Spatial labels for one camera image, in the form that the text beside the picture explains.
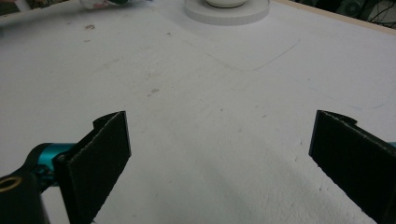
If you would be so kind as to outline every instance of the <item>textured rubber surface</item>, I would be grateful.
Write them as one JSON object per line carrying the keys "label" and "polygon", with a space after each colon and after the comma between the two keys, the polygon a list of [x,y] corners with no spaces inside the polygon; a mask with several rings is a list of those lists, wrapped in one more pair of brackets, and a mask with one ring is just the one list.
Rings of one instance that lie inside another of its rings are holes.
{"label": "textured rubber surface", "polygon": [[349,117],[318,111],[309,155],[377,223],[396,222],[396,148]]}
{"label": "textured rubber surface", "polygon": [[93,126],[53,160],[71,224],[92,223],[131,156],[125,112],[99,118]]}

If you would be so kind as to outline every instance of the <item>white table surface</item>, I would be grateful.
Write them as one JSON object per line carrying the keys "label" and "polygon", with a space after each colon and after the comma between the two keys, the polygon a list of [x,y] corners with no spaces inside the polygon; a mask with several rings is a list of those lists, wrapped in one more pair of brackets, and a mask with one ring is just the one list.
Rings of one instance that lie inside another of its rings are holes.
{"label": "white table surface", "polygon": [[[308,149],[318,109],[396,140],[395,52],[396,35],[278,2],[228,27],[181,0],[0,18],[0,175],[126,110],[133,156],[96,223],[374,223]],[[43,198],[68,223],[59,190]]]}

